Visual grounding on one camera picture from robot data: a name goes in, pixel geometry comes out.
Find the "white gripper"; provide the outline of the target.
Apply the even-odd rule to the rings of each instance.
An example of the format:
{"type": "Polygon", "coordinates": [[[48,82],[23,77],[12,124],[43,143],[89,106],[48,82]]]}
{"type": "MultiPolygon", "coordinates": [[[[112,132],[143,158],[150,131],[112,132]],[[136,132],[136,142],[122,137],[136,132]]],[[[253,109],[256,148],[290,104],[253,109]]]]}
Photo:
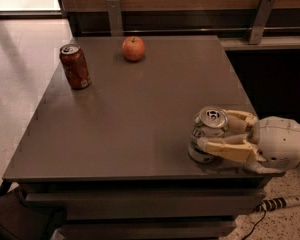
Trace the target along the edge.
{"type": "Polygon", "coordinates": [[[226,125],[222,130],[239,135],[201,137],[197,140],[201,150],[239,163],[256,162],[259,155],[263,158],[260,164],[266,168],[300,168],[300,124],[295,120],[272,116],[258,121],[250,112],[227,109],[223,112],[226,125]],[[243,134],[250,130],[251,143],[247,135],[243,134]]]}

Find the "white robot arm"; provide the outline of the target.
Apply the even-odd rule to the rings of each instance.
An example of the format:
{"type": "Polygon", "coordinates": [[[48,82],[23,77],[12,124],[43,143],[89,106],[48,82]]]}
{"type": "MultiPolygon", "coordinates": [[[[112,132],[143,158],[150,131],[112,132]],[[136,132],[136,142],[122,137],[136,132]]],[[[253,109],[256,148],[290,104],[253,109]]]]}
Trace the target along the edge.
{"type": "Polygon", "coordinates": [[[196,115],[191,141],[201,162],[221,157],[253,168],[300,169],[300,124],[293,119],[207,106],[196,115]]]}

